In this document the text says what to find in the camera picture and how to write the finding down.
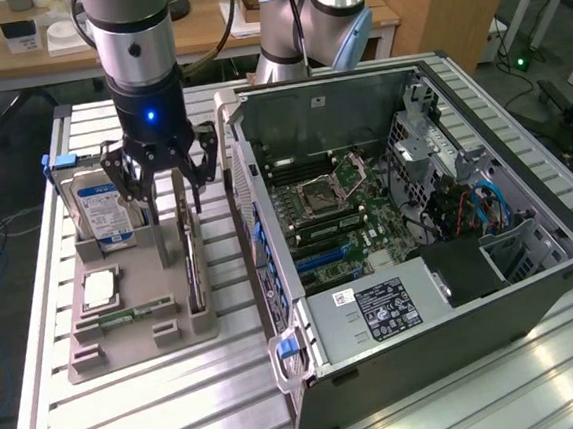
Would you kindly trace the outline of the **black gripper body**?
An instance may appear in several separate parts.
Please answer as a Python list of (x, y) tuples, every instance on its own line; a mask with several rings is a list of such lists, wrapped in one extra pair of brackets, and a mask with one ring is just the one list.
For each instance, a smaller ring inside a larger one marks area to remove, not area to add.
[(111, 76), (106, 82), (130, 158), (153, 172), (187, 167), (195, 138), (184, 103), (181, 71), (173, 68), (151, 85), (128, 86)]

